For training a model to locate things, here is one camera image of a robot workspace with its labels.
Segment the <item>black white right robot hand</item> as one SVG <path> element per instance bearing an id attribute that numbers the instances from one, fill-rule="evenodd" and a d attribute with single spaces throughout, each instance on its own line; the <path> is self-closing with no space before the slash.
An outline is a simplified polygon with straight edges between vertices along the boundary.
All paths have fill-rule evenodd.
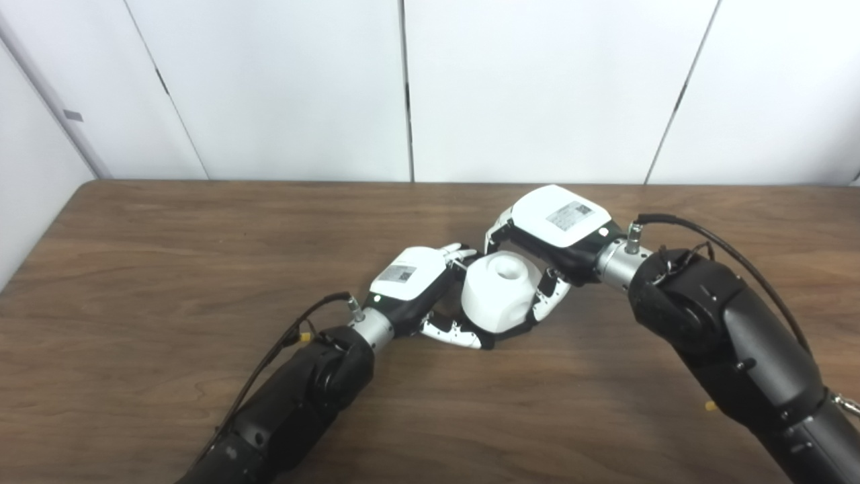
<path id="1" fill-rule="evenodd" d="M 598 259 L 623 233 L 602 206 L 559 185 L 532 190 L 505 210 L 486 231 L 489 255 L 504 242 L 547 263 L 525 316 L 525 328 L 543 321 L 572 287 L 599 283 Z"/>

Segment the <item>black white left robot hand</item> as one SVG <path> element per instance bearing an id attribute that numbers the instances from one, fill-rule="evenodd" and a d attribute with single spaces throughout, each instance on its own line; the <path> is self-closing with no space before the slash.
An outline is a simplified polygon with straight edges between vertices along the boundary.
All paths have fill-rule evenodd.
<path id="1" fill-rule="evenodd" d="M 354 330 L 375 354 L 392 340 L 415 334 L 480 349 L 473 329 L 434 309 L 464 281 L 467 267 L 478 256 L 479 251 L 460 243 L 406 248 L 372 281 L 362 309 L 366 320 L 354 321 Z"/>

